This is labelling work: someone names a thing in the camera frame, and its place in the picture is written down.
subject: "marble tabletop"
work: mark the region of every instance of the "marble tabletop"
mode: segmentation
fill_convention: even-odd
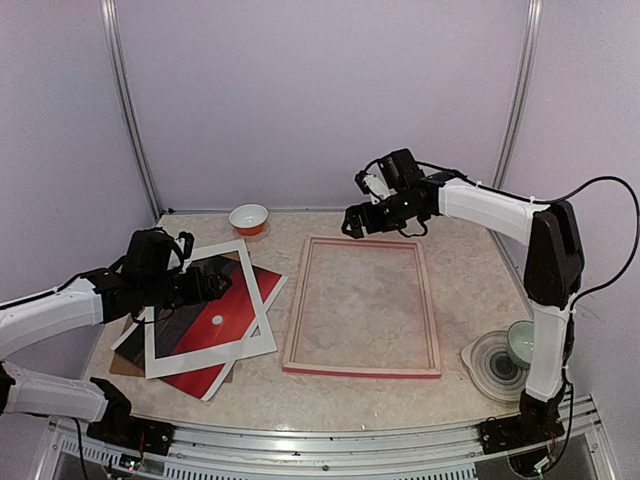
[[[516,411],[484,397],[460,352],[479,336],[527,319],[516,286],[489,233],[446,218],[422,237],[442,361],[438,380],[338,378],[284,373],[281,368],[300,255],[308,235],[340,235],[341,213],[273,213],[265,231],[246,238],[252,262],[289,277],[268,311],[278,352],[241,360],[233,381],[212,400],[190,397],[161,380],[112,375],[110,346],[123,320],[104,327],[85,378],[105,378],[132,402],[133,414],[209,426],[266,430],[348,431],[446,424]],[[239,238],[226,215],[167,215],[166,230],[189,231],[196,247]],[[398,240],[397,233],[376,239]]]

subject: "bowl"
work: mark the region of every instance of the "bowl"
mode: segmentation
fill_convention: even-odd
[[[516,322],[507,332],[507,351],[511,361],[529,369],[533,358],[533,322]]]
[[[240,235],[257,235],[267,224],[268,210],[262,205],[241,205],[229,215],[229,223]]]

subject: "light green bowl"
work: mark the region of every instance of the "light green bowl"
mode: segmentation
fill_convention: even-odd
[[[533,358],[533,322],[516,322],[507,332],[507,351],[511,361],[529,369]]]

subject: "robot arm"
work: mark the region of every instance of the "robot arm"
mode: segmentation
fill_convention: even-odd
[[[4,360],[27,345],[74,328],[126,315],[135,319],[146,306],[178,308],[221,298],[231,286],[226,275],[185,268],[193,243],[193,236],[185,232],[174,240],[162,229],[140,230],[133,234],[127,254],[111,267],[78,274],[58,288],[0,304],[0,414],[83,419],[90,422],[90,436],[133,445],[136,450],[145,431],[148,439],[158,437],[160,431],[170,438],[169,425],[130,417],[129,401],[105,380],[68,380]],[[156,453],[162,453],[167,441],[157,443]]]
[[[442,215],[477,223],[529,247],[524,286],[534,312],[534,350],[520,402],[518,436],[533,442],[549,431],[556,434],[565,387],[563,368],[573,346],[571,300],[584,268],[571,205],[543,204],[533,198],[526,202],[471,182],[456,170],[426,176],[407,149],[369,167],[374,164],[386,185],[366,170],[356,175],[356,183],[371,201],[347,208],[344,234],[362,238],[365,230],[369,234],[397,230],[408,237],[406,221],[416,218],[422,236],[427,233],[425,222]]]

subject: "white wall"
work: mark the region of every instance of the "white wall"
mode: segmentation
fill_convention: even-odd
[[[640,191],[640,2],[545,2],[522,128],[505,188],[553,198],[600,174]],[[611,277],[634,234],[633,205],[615,184],[574,200],[584,287]],[[523,266],[524,252],[511,245]],[[623,478],[640,478],[640,262],[581,301],[570,366],[591,392]]]
[[[527,6],[118,2],[163,205],[341,207],[362,198],[358,170],[403,147],[490,181]]]
[[[151,224],[101,22],[98,1],[0,2],[0,302],[110,264]],[[78,377],[99,331],[11,360]],[[0,417],[0,478],[27,478],[46,423]]]

